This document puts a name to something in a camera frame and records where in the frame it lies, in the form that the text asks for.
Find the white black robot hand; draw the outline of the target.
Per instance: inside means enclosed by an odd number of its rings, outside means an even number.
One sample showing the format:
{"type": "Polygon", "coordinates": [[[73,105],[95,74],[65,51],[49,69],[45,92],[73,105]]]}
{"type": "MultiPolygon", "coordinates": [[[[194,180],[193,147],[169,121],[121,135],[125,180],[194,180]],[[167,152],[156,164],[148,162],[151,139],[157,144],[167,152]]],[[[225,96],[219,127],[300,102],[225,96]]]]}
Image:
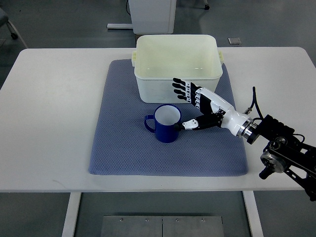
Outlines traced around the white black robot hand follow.
{"type": "Polygon", "coordinates": [[[209,89],[192,82],[173,79],[172,86],[177,98],[185,100],[197,108],[202,115],[186,122],[174,124],[174,129],[203,130],[218,126],[228,129],[232,135],[247,137],[253,122],[248,115],[237,112],[233,105],[209,89]]]}

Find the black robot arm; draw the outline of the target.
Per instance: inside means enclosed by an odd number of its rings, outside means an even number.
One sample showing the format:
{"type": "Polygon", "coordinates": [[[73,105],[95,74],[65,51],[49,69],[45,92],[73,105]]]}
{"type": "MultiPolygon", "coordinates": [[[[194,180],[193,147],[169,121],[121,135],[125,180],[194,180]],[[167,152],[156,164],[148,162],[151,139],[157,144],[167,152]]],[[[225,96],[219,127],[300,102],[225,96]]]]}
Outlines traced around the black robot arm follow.
{"type": "Polygon", "coordinates": [[[291,127],[273,118],[271,115],[262,116],[259,109],[256,89],[252,88],[252,103],[245,111],[248,115],[256,108],[258,117],[251,119],[244,126],[242,136],[249,144],[262,136],[268,140],[260,157],[265,168],[259,177],[267,179],[273,173],[285,173],[300,185],[310,197],[316,200],[316,148],[305,144],[305,137],[295,133],[291,127]]]}

